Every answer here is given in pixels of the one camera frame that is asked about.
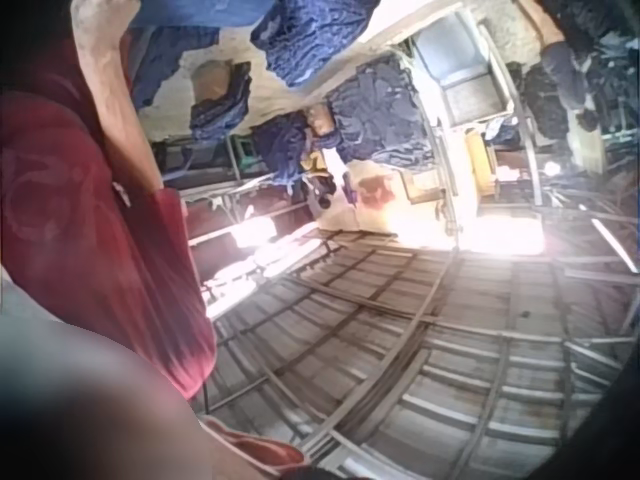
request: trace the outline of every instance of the person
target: person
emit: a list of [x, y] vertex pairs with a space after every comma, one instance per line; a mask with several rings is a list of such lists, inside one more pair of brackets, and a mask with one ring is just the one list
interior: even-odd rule
[[536, 32], [540, 42], [542, 67], [558, 87], [562, 105], [576, 116], [587, 132], [598, 128], [598, 115], [586, 107], [587, 82], [576, 67], [571, 48], [553, 19], [537, 3], [538, 0], [514, 0]]
[[215, 338], [180, 196], [129, 96], [139, 6], [24, 0], [2, 16], [2, 266], [54, 317], [134, 351], [188, 399]]

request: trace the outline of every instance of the metal pole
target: metal pole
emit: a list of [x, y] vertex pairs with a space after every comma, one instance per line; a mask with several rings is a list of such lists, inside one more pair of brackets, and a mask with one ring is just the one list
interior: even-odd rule
[[516, 86], [513, 84], [513, 79], [511, 78], [511, 75], [509, 75], [509, 71], [502, 61], [502, 58], [500, 57], [500, 52], [498, 52], [498, 49], [493, 43], [493, 39], [491, 38], [491, 35], [489, 35], [486, 27], [484, 25], [478, 25], [478, 29], [480, 30], [480, 34], [487, 42], [491, 58], [493, 58], [496, 65], [498, 66], [498, 69], [500, 70], [500, 73], [504, 77], [504, 81], [507, 84], [507, 90], [509, 91], [509, 95], [513, 100], [514, 113], [518, 118], [518, 128], [520, 130], [520, 136], [522, 137], [522, 140], [524, 142], [524, 148], [527, 152], [527, 159], [529, 160], [531, 184], [533, 186], [533, 203], [537, 206], [540, 206], [542, 205], [542, 188], [540, 186], [538, 161], [536, 160], [536, 153], [533, 147], [531, 132], [529, 131], [529, 126], [527, 125], [527, 118], [524, 114], [524, 108], [522, 108], [522, 103], [520, 102], [520, 95], [518, 94]]
[[236, 154], [233, 151], [233, 145], [231, 145], [231, 137], [227, 136], [224, 139], [225, 145], [227, 146], [227, 152], [229, 152], [229, 158], [231, 159], [231, 164], [233, 165], [233, 173], [236, 175], [236, 180], [241, 182], [242, 177], [240, 176], [240, 169], [238, 168], [238, 161], [236, 160]]

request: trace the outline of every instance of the bright light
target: bright light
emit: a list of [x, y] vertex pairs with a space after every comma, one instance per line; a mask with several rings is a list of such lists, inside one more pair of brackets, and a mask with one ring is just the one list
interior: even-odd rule
[[539, 255], [544, 251], [542, 224], [533, 218], [478, 217], [465, 230], [463, 248], [496, 255]]
[[268, 217], [256, 217], [231, 229], [238, 248], [259, 247], [276, 236], [276, 225]]
[[212, 321], [221, 317], [251, 295], [256, 287], [253, 280], [238, 280], [225, 286], [222, 290], [224, 296], [207, 306], [207, 317]]
[[314, 238], [313, 240], [309, 240], [308, 242], [302, 244], [298, 248], [296, 248], [293, 252], [289, 253], [285, 258], [279, 260], [267, 267], [264, 271], [264, 276], [266, 278], [275, 277], [280, 273], [284, 272], [291, 265], [300, 261], [303, 257], [313, 252], [316, 248], [322, 245], [322, 240]]
[[555, 177], [561, 171], [562, 169], [560, 168], [560, 165], [558, 165], [556, 162], [547, 162], [544, 164], [544, 174], [547, 177]]
[[500, 165], [496, 168], [496, 178], [501, 182], [515, 182], [520, 178], [520, 170], [509, 168], [507, 165]]
[[216, 276], [213, 277], [214, 280], [219, 280], [223, 282], [228, 282], [233, 280], [234, 278], [242, 277], [243, 275], [248, 275], [256, 269], [256, 264], [253, 261], [252, 257], [249, 257], [247, 260], [243, 260], [242, 262], [232, 263], [228, 267], [219, 270], [216, 273]]

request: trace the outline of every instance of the yellow object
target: yellow object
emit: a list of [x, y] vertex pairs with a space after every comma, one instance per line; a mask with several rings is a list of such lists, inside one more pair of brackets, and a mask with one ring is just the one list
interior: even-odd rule
[[476, 186], [481, 197], [493, 195], [495, 193], [495, 183], [489, 155], [485, 147], [482, 136], [473, 131], [465, 137], [469, 157], [471, 157], [471, 165], [473, 167], [473, 176], [476, 179]]
[[324, 161], [324, 155], [322, 152], [311, 152], [308, 157], [300, 161], [300, 165], [304, 169], [305, 173], [310, 176], [328, 177], [329, 171], [327, 170], [327, 164]]

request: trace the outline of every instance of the dark fabric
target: dark fabric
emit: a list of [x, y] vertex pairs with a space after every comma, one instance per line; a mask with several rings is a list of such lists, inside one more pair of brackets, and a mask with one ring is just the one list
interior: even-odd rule
[[184, 52], [217, 44], [219, 32], [210, 27], [156, 28], [133, 78], [132, 97], [136, 110], [153, 103], [162, 82], [179, 70]]
[[300, 160], [305, 151], [308, 127], [301, 112], [278, 115], [253, 127], [253, 146], [270, 172], [273, 183], [290, 185], [302, 176]]
[[340, 137], [340, 131], [336, 128], [331, 133], [327, 133], [321, 137], [315, 137], [313, 139], [313, 146], [316, 150], [323, 148], [336, 148], [341, 141], [342, 137]]
[[433, 162], [411, 75], [395, 55], [358, 67], [328, 96], [342, 160], [420, 169]]
[[638, 14], [632, 19], [621, 5], [633, 8], [634, 0], [538, 0], [542, 8], [553, 18], [571, 49], [579, 58], [593, 53], [599, 40], [609, 32], [622, 36], [634, 35]]
[[224, 139], [249, 112], [251, 63], [237, 63], [231, 70], [227, 93], [217, 100], [203, 100], [191, 107], [191, 132], [197, 141]]
[[308, 81], [367, 28], [380, 0], [276, 0], [251, 33], [267, 69], [289, 87]]
[[567, 110], [558, 98], [558, 87], [542, 64], [533, 65], [524, 79], [524, 97], [538, 131], [550, 140], [561, 140], [569, 133]]
[[43, 308], [134, 351], [189, 398], [216, 345], [180, 195], [128, 191], [124, 206], [73, 40], [46, 53], [21, 92], [0, 96], [3, 265]]
[[573, 63], [573, 53], [566, 42], [547, 45], [541, 54], [542, 67], [558, 87], [560, 102], [567, 110], [582, 110], [587, 100], [586, 80]]
[[133, 25], [139, 27], [248, 27], [274, 0], [142, 0]]

